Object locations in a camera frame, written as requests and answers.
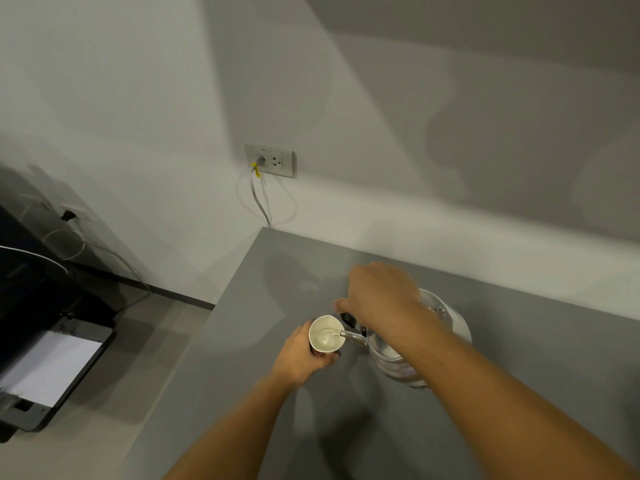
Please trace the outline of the white kettle base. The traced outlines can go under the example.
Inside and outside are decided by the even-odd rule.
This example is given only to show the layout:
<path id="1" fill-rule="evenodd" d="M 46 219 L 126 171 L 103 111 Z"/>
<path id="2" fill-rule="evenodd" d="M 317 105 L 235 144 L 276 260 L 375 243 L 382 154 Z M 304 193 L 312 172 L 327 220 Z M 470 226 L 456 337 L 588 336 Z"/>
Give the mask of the white kettle base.
<path id="1" fill-rule="evenodd" d="M 448 329 L 452 330 L 457 336 L 459 336 L 459 338 L 469 344 L 472 344 L 470 329 L 462 315 L 434 293 L 425 289 L 420 289 L 419 291 L 421 304 L 434 311 L 439 317 L 439 320 Z"/>

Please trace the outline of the person's left hand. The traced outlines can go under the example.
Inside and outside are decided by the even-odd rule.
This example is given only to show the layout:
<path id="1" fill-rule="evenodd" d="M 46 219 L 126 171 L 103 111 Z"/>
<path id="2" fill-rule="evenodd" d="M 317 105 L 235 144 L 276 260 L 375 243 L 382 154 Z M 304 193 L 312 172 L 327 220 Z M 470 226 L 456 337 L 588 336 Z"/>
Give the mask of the person's left hand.
<path id="1" fill-rule="evenodd" d="M 279 389 L 291 393 L 298 389 L 316 371 L 327 368 L 338 361 L 340 355 L 332 353 L 324 356 L 313 355 L 309 345 L 296 345 L 294 331 L 286 339 L 283 348 L 268 375 L 268 382 Z"/>

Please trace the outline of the glass electric kettle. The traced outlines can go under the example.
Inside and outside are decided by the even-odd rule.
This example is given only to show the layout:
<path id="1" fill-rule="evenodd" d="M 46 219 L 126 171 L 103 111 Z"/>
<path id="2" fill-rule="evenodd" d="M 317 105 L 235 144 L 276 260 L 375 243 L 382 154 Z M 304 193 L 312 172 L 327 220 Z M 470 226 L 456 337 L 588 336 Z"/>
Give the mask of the glass electric kettle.
<path id="1" fill-rule="evenodd" d="M 339 316 L 346 327 L 340 336 L 364 347 L 386 377 L 414 389 L 429 388 L 414 368 L 379 335 L 362 326 L 351 314 L 340 313 Z"/>

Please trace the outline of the person's right hand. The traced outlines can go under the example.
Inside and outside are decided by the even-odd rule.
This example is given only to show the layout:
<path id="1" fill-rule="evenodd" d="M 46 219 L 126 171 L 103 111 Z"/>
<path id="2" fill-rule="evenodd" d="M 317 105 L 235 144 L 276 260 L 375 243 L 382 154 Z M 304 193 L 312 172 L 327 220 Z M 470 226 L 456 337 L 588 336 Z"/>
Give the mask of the person's right hand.
<path id="1" fill-rule="evenodd" d="M 382 262 L 350 270 L 346 298 L 350 295 L 359 295 L 369 302 L 370 329 L 396 350 L 425 314 L 419 289 L 409 275 Z"/>

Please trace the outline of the white paper sheet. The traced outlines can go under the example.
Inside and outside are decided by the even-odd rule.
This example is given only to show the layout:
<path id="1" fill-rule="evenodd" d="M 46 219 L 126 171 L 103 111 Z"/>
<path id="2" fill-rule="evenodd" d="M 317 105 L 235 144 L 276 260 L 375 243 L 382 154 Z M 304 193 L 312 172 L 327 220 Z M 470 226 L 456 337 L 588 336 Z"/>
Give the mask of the white paper sheet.
<path id="1" fill-rule="evenodd" d="M 0 373 L 0 393 L 52 408 L 101 346 L 47 331 Z"/>

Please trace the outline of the black printer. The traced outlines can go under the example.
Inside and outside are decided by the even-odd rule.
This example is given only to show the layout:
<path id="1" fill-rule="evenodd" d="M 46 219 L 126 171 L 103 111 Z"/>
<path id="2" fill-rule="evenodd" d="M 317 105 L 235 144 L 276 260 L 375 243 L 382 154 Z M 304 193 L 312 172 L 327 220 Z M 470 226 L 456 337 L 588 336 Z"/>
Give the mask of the black printer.
<path id="1" fill-rule="evenodd" d="M 45 332 L 102 343 L 52 408 L 0 393 L 0 444 L 43 430 L 116 336 L 116 311 L 0 205 L 0 373 Z"/>

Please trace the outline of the person's left forearm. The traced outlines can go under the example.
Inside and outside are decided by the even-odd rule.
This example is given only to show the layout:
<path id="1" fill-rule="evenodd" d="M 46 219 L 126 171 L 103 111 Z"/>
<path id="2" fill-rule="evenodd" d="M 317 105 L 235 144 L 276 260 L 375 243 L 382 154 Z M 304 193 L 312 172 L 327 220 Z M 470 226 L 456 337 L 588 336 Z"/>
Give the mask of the person's left forearm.
<path id="1" fill-rule="evenodd" d="M 274 372 L 208 428 L 162 480 L 257 480 L 278 415 L 299 382 Z"/>

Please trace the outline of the white paper cup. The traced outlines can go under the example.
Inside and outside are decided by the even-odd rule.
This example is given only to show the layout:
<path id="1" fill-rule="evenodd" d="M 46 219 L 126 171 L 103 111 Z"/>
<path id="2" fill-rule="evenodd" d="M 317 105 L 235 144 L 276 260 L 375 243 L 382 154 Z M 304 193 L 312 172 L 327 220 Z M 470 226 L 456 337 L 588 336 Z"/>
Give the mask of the white paper cup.
<path id="1" fill-rule="evenodd" d="M 335 353 L 344 345 L 346 338 L 341 321 L 333 315 L 323 315 L 311 323 L 308 330 L 308 342 L 313 355 L 324 356 Z"/>

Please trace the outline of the person's right forearm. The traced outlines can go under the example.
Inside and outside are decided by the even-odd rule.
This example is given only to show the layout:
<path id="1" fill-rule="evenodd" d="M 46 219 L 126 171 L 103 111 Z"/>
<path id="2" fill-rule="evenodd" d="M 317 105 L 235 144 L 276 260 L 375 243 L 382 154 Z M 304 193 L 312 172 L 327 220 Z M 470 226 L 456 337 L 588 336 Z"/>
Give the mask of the person's right forearm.
<path id="1" fill-rule="evenodd" d="M 492 480 L 640 480 L 606 444 L 441 325 L 385 340 L 418 371 Z"/>

